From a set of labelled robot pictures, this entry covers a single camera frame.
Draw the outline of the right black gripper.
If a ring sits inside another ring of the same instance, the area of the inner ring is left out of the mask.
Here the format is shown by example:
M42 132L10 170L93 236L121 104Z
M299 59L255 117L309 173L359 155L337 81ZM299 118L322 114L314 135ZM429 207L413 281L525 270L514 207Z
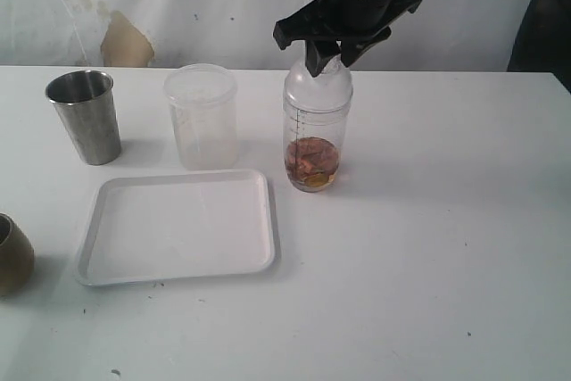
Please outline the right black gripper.
M273 37L285 50L305 42L305 66L316 78L340 54L350 68L367 51L386 41L394 21L414 13L422 0L313 0L278 21Z

